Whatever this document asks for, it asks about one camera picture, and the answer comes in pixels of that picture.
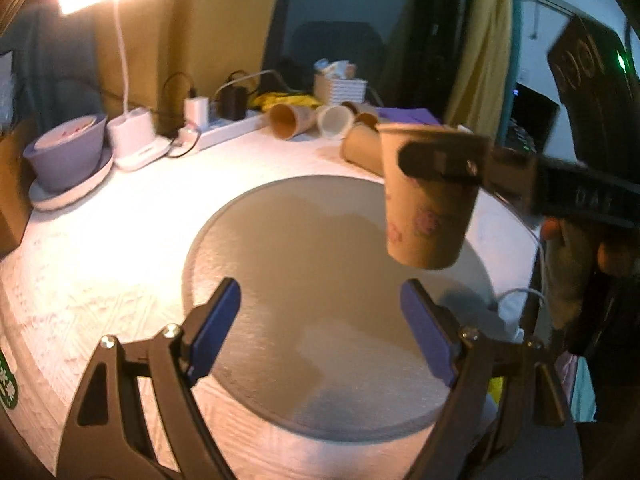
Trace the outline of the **person's right hand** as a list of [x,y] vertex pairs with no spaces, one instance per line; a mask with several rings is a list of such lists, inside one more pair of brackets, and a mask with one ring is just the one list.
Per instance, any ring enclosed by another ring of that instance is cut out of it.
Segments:
[[589,231],[567,219],[545,218],[544,274],[551,326],[565,330],[578,317],[595,270],[616,278],[639,271],[639,231]]

